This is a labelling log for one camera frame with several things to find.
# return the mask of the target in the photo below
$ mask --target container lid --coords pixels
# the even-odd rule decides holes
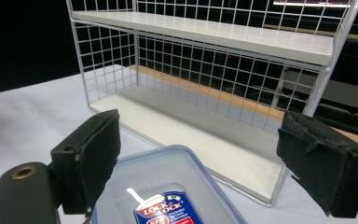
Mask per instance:
[[[195,154],[183,146],[120,159],[92,222],[246,223]]]

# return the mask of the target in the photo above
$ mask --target blue label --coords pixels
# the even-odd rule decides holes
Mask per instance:
[[[185,192],[165,192],[133,213],[138,224],[203,224]]]

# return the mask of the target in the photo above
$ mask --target white shelf board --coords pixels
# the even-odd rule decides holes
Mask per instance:
[[[161,146],[190,147],[209,171],[229,185],[270,204],[283,168],[278,136],[142,86],[91,105],[118,109],[120,124]]]
[[[72,12],[74,19],[171,35],[209,44],[315,63],[330,64],[333,37],[262,29],[142,12]]]

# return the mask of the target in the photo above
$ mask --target plastic food container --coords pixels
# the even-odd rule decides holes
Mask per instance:
[[[117,162],[93,224],[246,223],[187,147],[164,147]]]

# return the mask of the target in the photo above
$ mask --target white table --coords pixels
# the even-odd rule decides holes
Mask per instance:
[[[50,163],[49,152],[92,114],[80,75],[0,92],[0,175],[29,161]],[[120,157],[155,147],[124,129],[121,129],[121,142]],[[358,216],[356,219],[326,217],[290,175],[272,208],[220,187],[249,223],[358,223]],[[62,223],[83,220],[82,216],[60,213]]]

